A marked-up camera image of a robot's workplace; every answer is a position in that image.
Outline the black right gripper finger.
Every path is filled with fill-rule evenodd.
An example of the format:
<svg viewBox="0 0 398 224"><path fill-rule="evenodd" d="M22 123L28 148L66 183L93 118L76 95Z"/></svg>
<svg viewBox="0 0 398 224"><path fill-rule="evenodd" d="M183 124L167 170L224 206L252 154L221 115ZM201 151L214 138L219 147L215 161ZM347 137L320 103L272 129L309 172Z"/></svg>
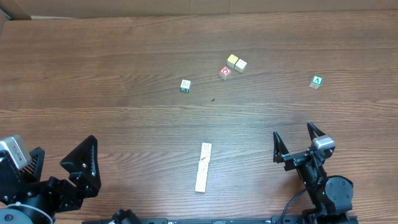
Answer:
<svg viewBox="0 0 398 224"><path fill-rule="evenodd" d="M277 131L273 132L273 139L274 139L273 162L274 163L284 162L285 161L284 157L290 156L290 153Z"/></svg>
<svg viewBox="0 0 398 224"><path fill-rule="evenodd" d="M321 131L320 129L318 129L311 121L309 121L307 123L307 129L308 129L308 133L310 135L311 141L317 137L321 137L321 136L325 135L325 133L323 131Z"/></svg>

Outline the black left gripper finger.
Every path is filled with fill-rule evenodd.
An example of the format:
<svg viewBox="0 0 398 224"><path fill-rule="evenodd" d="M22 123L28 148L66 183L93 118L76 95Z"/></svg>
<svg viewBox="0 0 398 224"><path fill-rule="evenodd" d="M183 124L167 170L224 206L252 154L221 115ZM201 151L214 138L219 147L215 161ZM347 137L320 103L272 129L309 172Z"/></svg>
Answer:
<svg viewBox="0 0 398 224"><path fill-rule="evenodd" d="M98 195L101 188L98 140L93 135L88 136L65 156L60 165L70 174L69 180L83 191L84 198Z"/></svg>
<svg viewBox="0 0 398 224"><path fill-rule="evenodd" d="M39 182L44 165L45 151L41 147L37 147L30 152L30 156L32 161L19 172L20 178L28 183Z"/></svg>

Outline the blue-sided wooden block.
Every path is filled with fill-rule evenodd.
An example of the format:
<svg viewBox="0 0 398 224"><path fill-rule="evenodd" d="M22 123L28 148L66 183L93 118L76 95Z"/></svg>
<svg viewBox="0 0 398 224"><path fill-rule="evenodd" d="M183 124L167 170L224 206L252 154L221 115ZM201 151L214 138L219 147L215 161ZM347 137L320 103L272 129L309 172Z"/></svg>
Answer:
<svg viewBox="0 0 398 224"><path fill-rule="evenodd" d="M205 153L211 153L212 144L203 142L201 145L201 151Z"/></svg>

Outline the yellow wooden block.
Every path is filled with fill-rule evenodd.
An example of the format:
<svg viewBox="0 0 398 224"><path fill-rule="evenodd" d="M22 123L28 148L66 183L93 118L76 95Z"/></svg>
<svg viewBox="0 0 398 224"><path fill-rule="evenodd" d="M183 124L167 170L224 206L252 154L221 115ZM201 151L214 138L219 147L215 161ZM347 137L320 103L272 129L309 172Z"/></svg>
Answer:
<svg viewBox="0 0 398 224"><path fill-rule="evenodd" d="M197 172L197 182L206 182L207 181L208 173L206 171Z"/></svg>

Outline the plain wooden block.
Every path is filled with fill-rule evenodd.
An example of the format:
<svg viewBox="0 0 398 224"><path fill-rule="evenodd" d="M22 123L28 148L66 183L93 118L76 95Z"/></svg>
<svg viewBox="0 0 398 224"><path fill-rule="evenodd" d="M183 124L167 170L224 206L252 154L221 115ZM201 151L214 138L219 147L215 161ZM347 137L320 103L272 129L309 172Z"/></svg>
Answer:
<svg viewBox="0 0 398 224"><path fill-rule="evenodd" d="M206 182L196 181L195 192L205 193L205 190L206 190Z"/></svg>

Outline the red W wooden block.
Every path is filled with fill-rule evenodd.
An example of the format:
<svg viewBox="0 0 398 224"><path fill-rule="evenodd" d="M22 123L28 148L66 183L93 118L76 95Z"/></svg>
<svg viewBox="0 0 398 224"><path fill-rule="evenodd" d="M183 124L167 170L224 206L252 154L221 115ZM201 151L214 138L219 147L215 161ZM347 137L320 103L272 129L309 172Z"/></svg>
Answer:
<svg viewBox="0 0 398 224"><path fill-rule="evenodd" d="M198 163L198 172L208 172L209 163L205 161L200 161Z"/></svg>

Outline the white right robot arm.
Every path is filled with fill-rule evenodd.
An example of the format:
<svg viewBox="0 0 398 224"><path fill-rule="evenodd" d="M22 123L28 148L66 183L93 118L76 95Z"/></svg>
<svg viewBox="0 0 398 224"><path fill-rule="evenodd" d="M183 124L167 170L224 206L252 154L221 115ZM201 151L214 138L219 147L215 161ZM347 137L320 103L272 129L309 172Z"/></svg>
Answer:
<svg viewBox="0 0 398 224"><path fill-rule="evenodd" d="M273 223L357 223L356 216L349 216L353 209L354 185L341 175L327 175L325 161L335 150L335 141L319 130L311 121L307 123L311 145L304 151L291 154L277 131L273 132L273 162L284 163L286 171L296 170L304 189L296 194L282 211L281 216L271 218ZM308 193L312 208L301 215L287 216L289 207L304 193Z"/></svg>

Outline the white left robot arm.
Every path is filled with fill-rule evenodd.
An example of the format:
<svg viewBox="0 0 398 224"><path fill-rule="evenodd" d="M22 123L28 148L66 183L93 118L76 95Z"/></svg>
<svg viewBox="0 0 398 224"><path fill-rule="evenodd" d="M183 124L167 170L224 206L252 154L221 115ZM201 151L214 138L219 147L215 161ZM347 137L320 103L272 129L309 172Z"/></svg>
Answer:
<svg viewBox="0 0 398 224"><path fill-rule="evenodd" d="M1 223L51 224L57 213L79 210L84 199L98 195L98 141L93 135L60 161L67 179L42 180L44 159L41 147L28 151L18 134L1 140Z"/></svg>

